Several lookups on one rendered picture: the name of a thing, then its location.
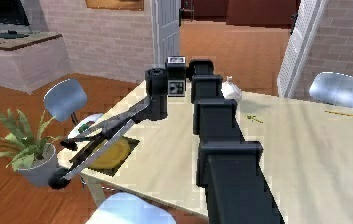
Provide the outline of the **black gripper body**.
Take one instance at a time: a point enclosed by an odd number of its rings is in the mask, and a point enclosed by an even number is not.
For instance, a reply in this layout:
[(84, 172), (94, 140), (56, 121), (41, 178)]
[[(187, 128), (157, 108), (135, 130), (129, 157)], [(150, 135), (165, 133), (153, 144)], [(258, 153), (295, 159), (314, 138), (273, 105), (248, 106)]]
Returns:
[(167, 113), (168, 79), (166, 70), (152, 68), (145, 72), (146, 97), (139, 102), (136, 121), (165, 119)]

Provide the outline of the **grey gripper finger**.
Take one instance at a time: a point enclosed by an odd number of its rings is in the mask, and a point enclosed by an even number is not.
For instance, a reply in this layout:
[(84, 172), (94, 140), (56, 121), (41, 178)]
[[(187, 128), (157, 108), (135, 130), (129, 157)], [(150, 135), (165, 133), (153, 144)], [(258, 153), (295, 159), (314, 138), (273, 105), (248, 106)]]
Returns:
[(87, 142), (85, 150), (94, 150), (105, 140), (110, 140), (121, 129), (127, 126), (129, 122), (137, 124), (147, 118), (146, 112), (150, 106), (150, 98), (145, 97), (127, 111), (114, 115), (106, 120), (95, 123), (93, 126), (75, 137), (63, 139), (60, 145), (71, 151), (78, 150), (79, 142)]
[(91, 165), (98, 157), (113, 146), (121, 137), (135, 124), (132, 119), (121, 122), (121, 127), (111, 134), (97, 134), (92, 137), (91, 141), (72, 159), (70, 168), (58, 169), (48, 181), (52, 189), (63, 189), (71, 181), (71, 179), (80, 174), (83, 169)]

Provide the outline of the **green houseplant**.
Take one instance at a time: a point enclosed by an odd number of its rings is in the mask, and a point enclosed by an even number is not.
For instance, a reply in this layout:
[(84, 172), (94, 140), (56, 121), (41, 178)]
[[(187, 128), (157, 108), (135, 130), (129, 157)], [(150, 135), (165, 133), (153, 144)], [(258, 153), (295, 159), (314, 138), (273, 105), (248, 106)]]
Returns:
[(8, 131), (5, 136), (0, 136), (0, 159), (6, 159), (7, 168), (24, 176), (36, 187), (46, 187), (48, 179), (59, 167), (54, 143), (60, 136), (44, 134), (53, 120), (53, 117), (46, 118), (46, 111), (43, 111), (33, 130), (21, 110), (0, 112), (0, 123)]

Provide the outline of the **grey stand with brown top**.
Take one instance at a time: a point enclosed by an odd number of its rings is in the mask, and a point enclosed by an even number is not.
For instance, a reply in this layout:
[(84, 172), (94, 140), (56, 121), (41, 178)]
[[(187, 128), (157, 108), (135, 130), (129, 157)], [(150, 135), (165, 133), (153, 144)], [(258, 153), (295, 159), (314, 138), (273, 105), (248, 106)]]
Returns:
[(72, 72), (64, 38), (55, 32), (0, 38), (0, 86), (31, 94)]

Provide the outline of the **beige dining table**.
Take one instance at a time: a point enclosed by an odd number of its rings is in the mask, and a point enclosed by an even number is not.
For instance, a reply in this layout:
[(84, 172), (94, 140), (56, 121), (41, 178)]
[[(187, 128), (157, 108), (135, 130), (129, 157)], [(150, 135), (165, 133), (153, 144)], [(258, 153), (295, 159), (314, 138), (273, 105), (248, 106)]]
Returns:
[[(353, 109), (245, 92), (236, 119), (243, 136), (264, 148), (260, 166), (286, 224), (353, 224)], [(252, 122), (256, 115), (264, 123)], [(95, 202), (100, 183), (192, 214), (208, 215), (196, 185), (199, 139), (192, 133), (189, 96), (171, 97), (168, 116), (143, 121), (126, 135), (140, 143), (117, 173), (82, 176)]]

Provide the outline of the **white plate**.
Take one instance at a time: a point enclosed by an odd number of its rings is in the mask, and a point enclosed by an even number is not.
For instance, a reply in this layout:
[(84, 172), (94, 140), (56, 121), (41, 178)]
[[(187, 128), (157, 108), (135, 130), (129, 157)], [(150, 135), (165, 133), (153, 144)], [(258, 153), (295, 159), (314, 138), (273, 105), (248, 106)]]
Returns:
[(82, 126), (84, 126), (85, 124), (87, 124), (88, 126), (90, 126), (91, 124), (95, 123), (99, 118), (101, 118), (103, 116), (102, 113), (99, 114), (93, 114), (90, 115), (88, 117), (86, 117), (85, 119), (83, 119), (82, 121), (80, 121), (68, 134), (69, 138), (73, 138), (75, 136), (77, 136), (79, 134), (79, 130), (81, 129)]

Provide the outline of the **yellow plate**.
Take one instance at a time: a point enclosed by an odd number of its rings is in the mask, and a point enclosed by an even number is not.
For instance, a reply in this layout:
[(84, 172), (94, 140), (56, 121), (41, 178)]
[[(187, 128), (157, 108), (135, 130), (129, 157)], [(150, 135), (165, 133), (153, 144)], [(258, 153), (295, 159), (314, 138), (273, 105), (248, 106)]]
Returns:
[(92, 169), (112, 169), (121, 164), (130, 153), (130, 145), (127, 138), (122, 137), (111, 145), (93, 163), (89, 165)]

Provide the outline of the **dark square place mat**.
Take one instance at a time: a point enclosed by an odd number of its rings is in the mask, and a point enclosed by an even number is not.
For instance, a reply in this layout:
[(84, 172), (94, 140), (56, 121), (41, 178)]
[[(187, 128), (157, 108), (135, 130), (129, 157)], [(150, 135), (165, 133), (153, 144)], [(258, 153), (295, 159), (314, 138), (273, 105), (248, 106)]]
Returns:
[[(140, 143), (140, 141), (137, 140), (137, 139), (129, 138), (129, 137), (125, 137), (125, 138), (127, 138), (128, 141), (129, 141), (129, 145), (130, 145), (130, 153), (129, 153), (129, 155), (130, 155), (133, 152), (133, 150), (135, 149), (135, 147)], [(112, 168), (112, 169), (92, 169), (92, 168), (90, 168), (90, 169), (96, 170), (96, 171), (99, 171), (99, 172), (104, 172), (104, 173), (109, 174), (109, 175), (114, 175), (116, 173), (116, 171), (120, 168), (120, 166), (125, 162), (125, 160), (121, 164), (117, 165), (115, 168)]]

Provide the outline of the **grey chair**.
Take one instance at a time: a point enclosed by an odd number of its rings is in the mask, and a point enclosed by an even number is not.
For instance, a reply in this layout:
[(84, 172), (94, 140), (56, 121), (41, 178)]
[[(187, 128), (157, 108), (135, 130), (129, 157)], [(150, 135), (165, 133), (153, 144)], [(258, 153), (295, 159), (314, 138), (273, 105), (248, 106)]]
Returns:
[(71, 119), (74, 125), (79, 123), (76, 111), (87, 103), (87, 95), (76, 79), (61, 81), (50, 88), (43, 99), (44, 107), (59, 122)]
[(324, 103), (353, 108), (353, 76), (321, 72), (314, 78), (309, 95)]
[(108, 197), (85, 224), (176, 224), (176, 220), (138, 196), (119, 192)]

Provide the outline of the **white room door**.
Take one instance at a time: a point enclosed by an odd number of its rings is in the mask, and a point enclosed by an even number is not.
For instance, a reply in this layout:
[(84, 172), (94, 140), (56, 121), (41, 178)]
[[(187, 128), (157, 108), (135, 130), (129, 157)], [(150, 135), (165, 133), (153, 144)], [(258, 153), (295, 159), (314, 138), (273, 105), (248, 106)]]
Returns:
[(180, 0), (151, 0), (155, 67), (163, 67), (169, 56), (180, 54)]
[(292, 98), (328, 0), (301, 0), (277, 77), (278, 96)]

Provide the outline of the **framed brown picture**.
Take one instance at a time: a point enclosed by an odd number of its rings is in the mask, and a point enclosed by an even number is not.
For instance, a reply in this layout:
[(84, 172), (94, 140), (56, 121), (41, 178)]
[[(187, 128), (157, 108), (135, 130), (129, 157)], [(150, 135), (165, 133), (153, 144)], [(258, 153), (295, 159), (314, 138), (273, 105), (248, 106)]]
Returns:
[(144, 0), (85, 0), (91, 9), (142, 11)]

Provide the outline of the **small green sprig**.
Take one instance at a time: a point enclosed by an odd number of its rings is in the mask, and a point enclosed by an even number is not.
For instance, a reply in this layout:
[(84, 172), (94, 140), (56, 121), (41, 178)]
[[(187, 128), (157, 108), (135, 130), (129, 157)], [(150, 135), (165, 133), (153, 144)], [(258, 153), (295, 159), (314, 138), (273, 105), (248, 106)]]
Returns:
[(264, 123), (263, 121), (258, 119), (256, 115), (245, 115), (245, 118), (252, 121), (252, 122), (257, 122), (257, 123), (261, 123), (261, 124)]

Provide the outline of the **black television set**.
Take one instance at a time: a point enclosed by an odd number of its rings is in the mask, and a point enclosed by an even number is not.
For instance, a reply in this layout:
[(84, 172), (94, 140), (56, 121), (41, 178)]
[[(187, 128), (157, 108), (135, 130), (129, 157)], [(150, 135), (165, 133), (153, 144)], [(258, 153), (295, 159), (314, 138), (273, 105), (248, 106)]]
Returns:
[(26, 38), (30, 32), (22, 0), (0, 0), (0, 39)]

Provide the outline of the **yellow pencil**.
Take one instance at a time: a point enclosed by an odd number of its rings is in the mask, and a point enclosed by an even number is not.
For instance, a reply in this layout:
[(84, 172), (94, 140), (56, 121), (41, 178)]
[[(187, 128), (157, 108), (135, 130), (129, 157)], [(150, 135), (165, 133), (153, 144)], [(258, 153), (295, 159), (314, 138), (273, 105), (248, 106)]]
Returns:
[(335, 114), (335, 115), (353, 117), (353, 114), (350, 114), (350, 113), (337, 112), (337, 111), (330, 111), (330, 110), (325, 110), (324, 112), (329, 113), (329, 114)]

